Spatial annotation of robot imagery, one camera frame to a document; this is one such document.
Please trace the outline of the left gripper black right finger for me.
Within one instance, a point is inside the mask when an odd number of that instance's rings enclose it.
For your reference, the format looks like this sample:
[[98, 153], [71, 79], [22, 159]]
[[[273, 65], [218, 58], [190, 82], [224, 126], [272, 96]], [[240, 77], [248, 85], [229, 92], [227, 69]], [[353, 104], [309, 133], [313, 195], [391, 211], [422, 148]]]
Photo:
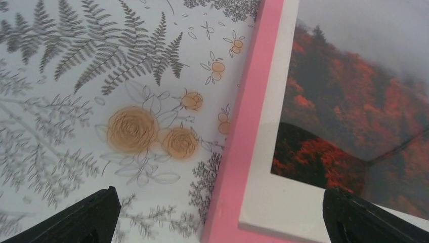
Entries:
[[323, 219], [333, 243], [428, 242], [427, 231], [340, 187], [325, 190]]

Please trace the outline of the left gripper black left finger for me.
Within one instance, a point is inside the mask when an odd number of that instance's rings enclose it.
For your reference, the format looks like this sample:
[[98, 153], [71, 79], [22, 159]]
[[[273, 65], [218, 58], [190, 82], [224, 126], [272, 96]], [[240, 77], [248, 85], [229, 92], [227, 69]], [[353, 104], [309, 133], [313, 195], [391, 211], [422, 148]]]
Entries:
[[111, 243], [121, 210], [116, 188], [101, 189], [4, 242]]

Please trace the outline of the pink wooden photo frame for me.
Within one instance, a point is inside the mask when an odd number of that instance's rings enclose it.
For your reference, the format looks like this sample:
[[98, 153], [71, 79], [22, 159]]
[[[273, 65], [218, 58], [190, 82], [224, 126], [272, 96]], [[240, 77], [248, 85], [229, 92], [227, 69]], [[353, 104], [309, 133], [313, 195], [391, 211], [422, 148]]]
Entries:
[[[202, 242], [329, 242], [326, 189], [271, 173], [300, 1], [262, 1]], [[376, 206], [428, 230], [428, 219]]]

